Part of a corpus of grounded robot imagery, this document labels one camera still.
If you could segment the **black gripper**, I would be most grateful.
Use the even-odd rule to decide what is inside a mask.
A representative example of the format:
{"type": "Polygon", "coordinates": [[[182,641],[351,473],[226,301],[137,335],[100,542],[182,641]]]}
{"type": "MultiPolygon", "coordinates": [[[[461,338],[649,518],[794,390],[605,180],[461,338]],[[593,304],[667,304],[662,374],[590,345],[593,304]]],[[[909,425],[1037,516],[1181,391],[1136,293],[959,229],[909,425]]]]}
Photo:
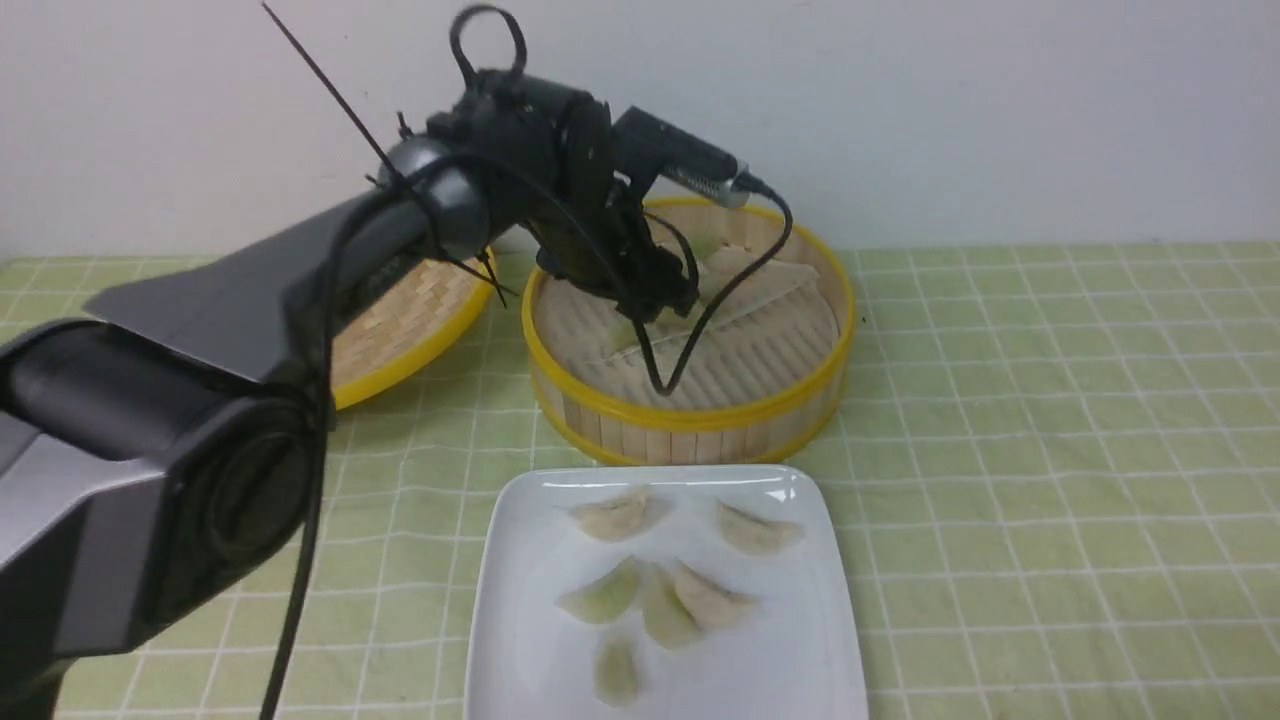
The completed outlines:
{"type": "Polygon", "coordinates": [[[480,70],[451,109],[429,117],[428,133],[463,152],[498,231],[521,225],[534,236],[547,274],[640,322],[694,310],[698,283],[684,256],[654,241],[637,193],[620,178],[603,101],[480,70]]]}

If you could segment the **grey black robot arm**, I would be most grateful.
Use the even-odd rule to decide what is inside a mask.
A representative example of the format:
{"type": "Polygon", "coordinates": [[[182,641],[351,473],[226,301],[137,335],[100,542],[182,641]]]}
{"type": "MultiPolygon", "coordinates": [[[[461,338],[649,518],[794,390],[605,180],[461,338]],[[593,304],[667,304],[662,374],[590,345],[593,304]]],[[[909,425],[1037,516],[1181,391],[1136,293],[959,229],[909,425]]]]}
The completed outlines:
{"type": "Polygon", "coordinates": [[[50,719],[74,661],[141,647],[314,524],[333,341],[420,263],[521,225],[627,318],[692,304],[640,205],[682,169],[732,179],[732,156],[517,70],[465,82],[366,192],[3,347],[5,719],[50,719]]]}

